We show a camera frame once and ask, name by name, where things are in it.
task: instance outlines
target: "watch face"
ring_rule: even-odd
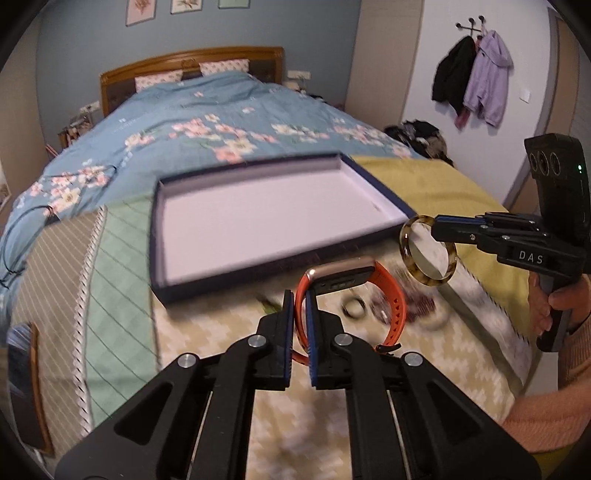
[[[310,290],[316,295],[323,295],[366,283],[375,271],[375,260],[371,257],[341,260],[306,272],[310,279]]]

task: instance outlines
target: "doorframe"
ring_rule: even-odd
[[[548,21],[550,22],[550,67],[548,68],[548,81],[546,82],[546,92],[544,94],[544,102],[542,103],[542,110],[538,124],[535,127],[534,137],[543,135],[548,127],[550,121],[550,114],[552,106],[554,105],[554,96],[556,95],[556,83],[558,80],[558,20],[562,20],[560,14],[553,8],[548,7]],[[530,162],[527,155],[524,156],[521,168],[511,186],[509,193],[505,197],[503,207],[511,210],[517,197],[521,193],[528,177],[530,176]]]

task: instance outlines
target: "smartwatch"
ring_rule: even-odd
[[[398,348],[396,342],[404,328],[407,314],[404,293],[383,265],[371,257],[359,257],[313,267],[301,278],[295,293],[295,333],[305,351],[308,350],[308,339],[301,310],[306,293],[310,291],[316,296],[324,295],[363,285],[366,282],[373,283],[384,292],[391,311],[388,336],[375,349],[378,353],[388,353]],[[302,365],[309,364],[308,357],[301,353],[292,351],[292,357]]]

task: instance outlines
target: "cable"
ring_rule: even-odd
[[[0,279],[0,285],[3,286],[4,288],[10,288],[10,285],[7,285],[7,281],[10,280],[10,275],[14,275],[15,277],[19,276],[20,274],[22,274],[22,272],[25,270],[25,267],[22,267],[20,270],[13,270],[12,268],[15,267],[15,265],[11,265],[11,267],[8,266],[7,262],[6,262],[6,257],[5,257],[5,252],[6,252],[6,245],[8,243],[8,238],[10,237],[10,234],[12,232],[12,230],[18,225],[18,222],[20,220],[23,219],[23,217],[27,216],[29,213],[35,211],[35,210],[49,210],[52,214],[53,214],[53,208],[49,205],[37,205],[34,207],[29,208],[28,210],[25,210],[20,217],[18,217],[14,223],[10,226],[10,228],[5,232],[4,234],[4,243],[2,244],[2,247],[0,249],[0,258],[2,258],[2,263],[4,264],[4,268],[6,269],[7,273]],[[32,240],[25,246],[25,248],[22,250],[22,252],[19,254],[19,258],[20,256],[29,249],[29,247],[31,246],[31,244],[35,241],[35,238],[37,237],[37,235],[39,235],[39,233],[41,232],[41,230],[43,230],[45,226],[42,226],[33,236]]]
[[[108,171],[110,168],[114,169],[115,171],[113,172],[113,175],[111,175],[109,181],[101,188],[100,190],[100,194],[98,196],[98,198],[100,198],[106,188],[108,186],[111,185],[111,182],[113,182],[113,180],[115,179],[117,173],[118,173],[118,168],[115,165],[107,165],[104,166],[102,169],[100,170],[96,170],[94,172],[91,173],[91,175],[88,175],[85,172],[85,169],[83,170],[78,170],[75,173],[62,173],[59,175],[52,175],[52,176],[42,176],[40,177],[39,180],[43,181],[44,179],[55,179],[55,178],[66,178],[66,177],[78,177],[79,175],[83,174],[85,175],[85,182],[82,186],[82,188],[80,189],[80,193],[79,193],[79,198],[78,201],[76,202],[76,204],[73,206],[72,211],[70,212],[70,215],[72,217],[75,217],[78,214],[78,210],[76,209],[77,207],[80,206],[81,202],[82,202],[82,196],[83,193],[85,192],[85,190],[88,188],[89,185],[89,180],[90,179],[94,179],[96,178],[97,175],[99,174],[104,174],[106,171]],[[3,237],[4,237],[4,243],[2,244],[2,246],[0,247],[0,259],[2,260],[2,263],[4,265],[4,268],[6,269],[7,273],[0,278],[0,286],[9,289],[10,286],[12,285],[12,283],[9,283],[10,280],[14,280],[15,278],[17,278],[18,276],[20,276],[26,269],[26,264],[24,264],[20,269],[16,270],[16,264],[18,263],[18,259],[22,258],[22,256],[29,250],[29,248],[31,248],[31,245],[35,242],[35,240],[37,239],[37,237],[39,236],[39,234],[41,233],[41,231],[46,227],[46,224],[44,223],[44,225],[37,230],[37,232],[35,232],[35,234],[32,236],[30,242],[28,242],[26,244],[26,246],[21,250],[21,252],[17,255],[17,260],[14,261],[11,266],[8,266],[7,260],[6,260],[6,248],[8,245],[8,238],[10,237],[10,234],[12,233],[12,231],[14,230],[14,228],[19,224],[19,222],[23,219],[23,217],[27,216],[29,213],[35,211],[35,210],[40,210],[40,209],[47,209],[50,211],[49,217],[51,218],[52,216],[59,218],[57,216],[57,212],[54,210],[54,208],[51,205],[37,205],[34,207],[29,208],[28,210],[26,210],[25,212],[23,212],[14,222],[13,224],[8,228],[8,230],[4,233]]]

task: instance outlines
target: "bangle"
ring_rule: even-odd
[[[447,250],[447,271],[442,278],[431,278],[425,274],[413,259],[413,254],[410,251],[410,233],[413,228],[413,224],[423,223],[429,227],[435,223],[435,218],[427,215],[418,215],[409,219],[400,230],[400,256],[406,266],[408,273],[410,273],[415,280],[418,280],[427,287],[437,287],[439,285],[446,284],[456,271],[457,264],[457,251],[456,244],[451,242],[441,242]]]

